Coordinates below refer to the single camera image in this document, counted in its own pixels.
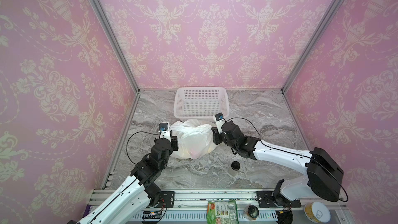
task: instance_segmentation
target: green food package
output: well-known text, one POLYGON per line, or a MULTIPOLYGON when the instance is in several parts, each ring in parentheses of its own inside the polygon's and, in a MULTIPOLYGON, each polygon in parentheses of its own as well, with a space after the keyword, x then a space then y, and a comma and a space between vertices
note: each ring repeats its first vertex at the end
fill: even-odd
POLYGON ((217 201, 207 204, 207 224, 239 224, 236 202, 217 201))

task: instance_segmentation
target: damask pattern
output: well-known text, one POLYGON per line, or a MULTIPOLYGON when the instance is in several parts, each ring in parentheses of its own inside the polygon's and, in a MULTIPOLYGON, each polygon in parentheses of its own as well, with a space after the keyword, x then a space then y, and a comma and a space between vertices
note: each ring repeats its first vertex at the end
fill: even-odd
POLYGON ((166 89, 281 87, 331 2, 100 1, 139 87, 166 89))
POLYGON ((345 171, 357 223, 398 209, 398 0, 345 0, 287 95, 312 146, 345 171))
POLYGON ((0 54, 0 223, 78 220, 135 94, 88 0, 0 0, 0 54))

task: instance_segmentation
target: black mounting plate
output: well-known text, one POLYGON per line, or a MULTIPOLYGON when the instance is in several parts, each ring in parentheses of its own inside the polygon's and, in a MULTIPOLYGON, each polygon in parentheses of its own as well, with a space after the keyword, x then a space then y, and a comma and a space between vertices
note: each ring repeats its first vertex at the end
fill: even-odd
MULTIPOLYGON (((173 208, 174 207, 174 195, 176 192, 174 191, 161 191, 160 192, 160 198, 164 200, 164 203, 166 203, 165 208, 173 208)), ((162 208, 163 202, 160 201, 158 205, 155 206, 155 208, 162 208)))
MULTIPOLYGON (((257 191, 256 194, 256 201, 258 201, 258 205, 261 208, 278 208, 272 199, 273 191, 257 191)), ((300 208, 301 202, 300 200, 291 201, 292 208, 300 208)))

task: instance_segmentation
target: white plastic bag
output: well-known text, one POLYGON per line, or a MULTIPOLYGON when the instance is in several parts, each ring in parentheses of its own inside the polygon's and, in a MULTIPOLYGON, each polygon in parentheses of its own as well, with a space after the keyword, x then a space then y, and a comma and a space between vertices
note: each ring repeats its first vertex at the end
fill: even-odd
POLYGON ((216 125, 197 119, 172 124, 170 130, 173 131, 173 136, 178 138, 178 151, 173 152, 171 156, 179 159, 198 158, 212 152, 216 148, 212 127, 216 125))

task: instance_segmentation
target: barcode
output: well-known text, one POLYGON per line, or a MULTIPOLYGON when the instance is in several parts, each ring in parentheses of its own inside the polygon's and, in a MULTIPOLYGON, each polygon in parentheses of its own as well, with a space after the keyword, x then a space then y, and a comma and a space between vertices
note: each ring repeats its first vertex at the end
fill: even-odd
POLYGON ((235 204, 228 204, 228 211, 230 220, 236 220, 235 204))

